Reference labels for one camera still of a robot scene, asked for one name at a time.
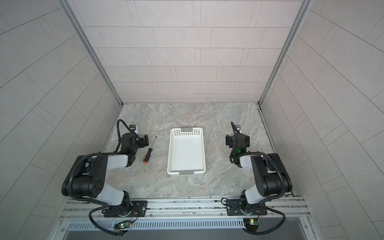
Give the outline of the black orange screwdriver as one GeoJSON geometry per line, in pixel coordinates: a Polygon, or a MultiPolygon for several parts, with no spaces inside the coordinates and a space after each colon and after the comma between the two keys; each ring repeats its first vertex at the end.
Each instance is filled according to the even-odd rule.
{"type": "Polygon", "coordinates": [[[151,154],[152,154],[152,151],[153,151],[153,146],[154,146],[154,144],[156,142],[156,139],[157,139],[157,136],[155,136],[155,139],[153,140],[151,146],[149,147],[149,149],[148,149],[148,151],[147,151],[147,153],[146,153],[146,155],[145,155],[145,157],[143,159],[143,163],[144,164],[147,164],[148,161],[150,160],[150,157],[151,157],[151,154]]]}

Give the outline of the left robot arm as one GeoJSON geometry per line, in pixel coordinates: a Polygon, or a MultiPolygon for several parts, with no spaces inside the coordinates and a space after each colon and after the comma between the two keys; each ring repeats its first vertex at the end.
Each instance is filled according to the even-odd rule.
{"type": "Polygon", "coordinates": [[[77,201],[101,205],[105,218],[144,217],[147,201],[132,201],[129,193],[106,183],[107,171],[130,167],[139,148],[149,145],[147,135],[123,134],[118,153],[94,153],[77,157],[62,185],[62,194],[77,201]]]}

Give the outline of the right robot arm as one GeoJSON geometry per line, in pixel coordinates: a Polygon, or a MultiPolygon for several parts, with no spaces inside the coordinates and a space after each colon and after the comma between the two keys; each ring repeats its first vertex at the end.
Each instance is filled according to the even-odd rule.
{"type": "Polygon", "coordinates": [[[241,215],[265,215],[266,202],[279,199],[292,191],[293,184],[277,153],[248,152],[250,137],[241,133],[226,135],[226,146],[232,149],[230,162],[239,168],[251,169],[255,184],[242,191],[240,199],[227,205],[241,215]]]}

